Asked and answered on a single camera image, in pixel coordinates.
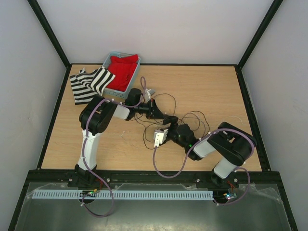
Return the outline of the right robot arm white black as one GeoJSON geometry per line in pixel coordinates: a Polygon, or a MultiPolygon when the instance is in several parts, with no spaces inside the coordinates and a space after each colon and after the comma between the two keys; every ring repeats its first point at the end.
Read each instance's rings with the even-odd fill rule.
{"type": "Polygon", "coordinates": [[[213,152],[221,154],[222,159],[211,171],[210,181],[215,187],[226,187],[229,175],[250,158],[257,145],[256,139],[245,131],[228,122],[222,122],[214,131],[202,138],[196,138],[187,124],[178,124],[178,118],[170,116],[163,124],[170,122],[170,127],[156,130],[154,147],[172,141],[182,147],[186,159],[200,161],[213,152]]]}

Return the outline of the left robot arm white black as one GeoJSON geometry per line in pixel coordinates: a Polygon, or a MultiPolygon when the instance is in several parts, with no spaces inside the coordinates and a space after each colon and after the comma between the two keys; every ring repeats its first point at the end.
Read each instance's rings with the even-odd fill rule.
{"type": "Polygon", "coordinates": [[[149,90],[144,93],[132,88],[124,103],[117,103],[102,96],[94,96],[79,116],[82,128],[82,147],[75,173],[84,186],[92,186],[96,181],[96,155],[102,133],[113,117],[129,121],[136,113],[147,119],[161,120],[163,125],[170,123],[168,115],[163,114],[150,98],[149,90]]]}

